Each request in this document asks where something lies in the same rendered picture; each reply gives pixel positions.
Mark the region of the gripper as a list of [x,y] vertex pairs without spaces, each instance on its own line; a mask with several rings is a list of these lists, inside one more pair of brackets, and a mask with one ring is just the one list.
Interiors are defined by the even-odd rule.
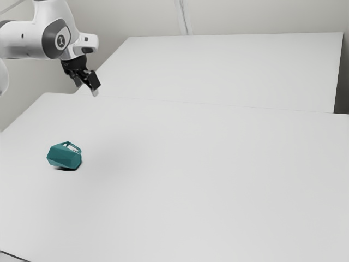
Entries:
[[88,70],[86,64],[86,55],[82,55],[70,60],[61,60],[64,73],[68,76],[72,76],[76,87],[81,87],[83,84],[79,76],[84,77],[84,83],[89,87],[91,94],[96,97],[99,94],[98,88],[101,86],[101,83],[96,72],[93,70]]

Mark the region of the teal faceted mug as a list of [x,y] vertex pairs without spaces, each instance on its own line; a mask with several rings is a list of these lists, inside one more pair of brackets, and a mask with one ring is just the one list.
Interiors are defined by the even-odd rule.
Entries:
[[70,141],[62,142],[50,147],[46,156],[52,166],[77,170],[82,163],[82,151]]

